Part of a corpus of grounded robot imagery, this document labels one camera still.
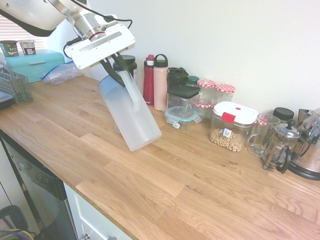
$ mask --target white wall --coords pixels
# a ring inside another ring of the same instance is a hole
[[[318,0],[95,0],[93,9],[133,19],[143,76],[148,54],[169,67],[236,87],[233,102],[268,112],[320,108]],[[62,49],[75,34],[66,23],[49,40]],[[101,68],[92,77],[101,80]]]

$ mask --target window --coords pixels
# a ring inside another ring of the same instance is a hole
[[[47,49],[47,40],[45,37],[33,36],[26,30],[0,15],[0,41],[3,40],[29,40],[35,41],[35,50]],[[20,44],[17,44],[19,52],[22,52]]]

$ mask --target glass cup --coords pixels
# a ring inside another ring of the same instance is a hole
[[[261,113],[256,120],[254,133],[247,138],[247,144],[254,137],[251,144],[248,146],[248,152],[259,158],[264,156],[264,151],[270,141],[272,134],[275,131],[275,126],[280,123],[280,119],[272,114]]]

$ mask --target dish rack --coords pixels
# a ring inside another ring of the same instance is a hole
[[[0,91],[13,95],[16,104],[33,99],[28,77],[13,71],[0,61]]]

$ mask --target butcher block countertop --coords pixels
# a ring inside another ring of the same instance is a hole
[[[0,111],[0,129],[134,240],[320,239],[320,182],[263,170],[204,124],[180,131],[153,108],[162,137],[131,152],[98,83],[33,82],[34,100]]]

